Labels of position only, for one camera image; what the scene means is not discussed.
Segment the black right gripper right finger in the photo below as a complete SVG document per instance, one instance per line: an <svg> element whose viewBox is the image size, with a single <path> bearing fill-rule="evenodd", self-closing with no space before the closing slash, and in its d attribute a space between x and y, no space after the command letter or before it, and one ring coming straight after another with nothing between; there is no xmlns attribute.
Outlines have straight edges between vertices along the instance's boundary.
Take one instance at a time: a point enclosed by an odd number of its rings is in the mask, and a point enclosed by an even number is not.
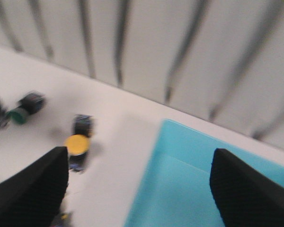
<svg viewBox="0 0 284 227"><path fill-rule="evenodd" d="M209 185L227 227L284 227L284 187L226 149L213 154Z"/></svg>

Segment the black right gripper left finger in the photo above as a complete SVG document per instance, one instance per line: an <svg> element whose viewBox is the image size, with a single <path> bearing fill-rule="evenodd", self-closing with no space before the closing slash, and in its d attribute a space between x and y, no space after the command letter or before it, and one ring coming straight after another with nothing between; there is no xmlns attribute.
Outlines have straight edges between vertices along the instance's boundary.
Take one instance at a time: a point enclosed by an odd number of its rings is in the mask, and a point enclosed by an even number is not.
<svg viewBox="0 0 284 227"><path fill-rule="evenodd" d="M55 147L0 183L0 227L48 227L69 181L68 151Z"/></svg>

